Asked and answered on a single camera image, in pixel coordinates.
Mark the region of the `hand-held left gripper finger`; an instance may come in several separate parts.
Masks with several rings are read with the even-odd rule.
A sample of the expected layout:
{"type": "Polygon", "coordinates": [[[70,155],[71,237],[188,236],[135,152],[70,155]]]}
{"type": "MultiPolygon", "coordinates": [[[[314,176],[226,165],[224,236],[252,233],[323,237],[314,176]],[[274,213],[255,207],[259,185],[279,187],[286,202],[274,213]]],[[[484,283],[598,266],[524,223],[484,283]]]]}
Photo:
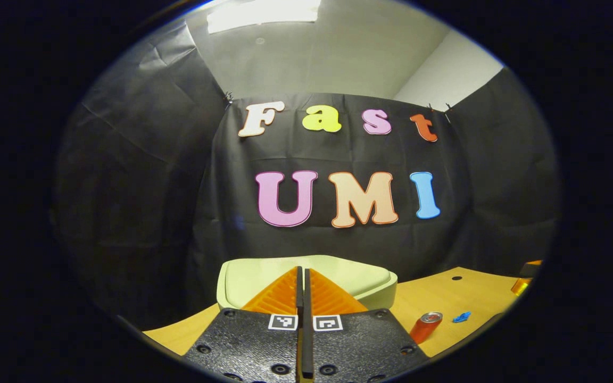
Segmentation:
{"type": "Polygon", "coordinates": [[[222,308],[183,359],[221,380],[296,382],[302,276],[294,267],[242,308],[222,308]]]}
{"type": "Polygon", "coordinates": [[[368,309],[314,269],[307,269],[304,276],[307,380],[394,380],[428,362],[428,356],[389,309],[368,309]]]}

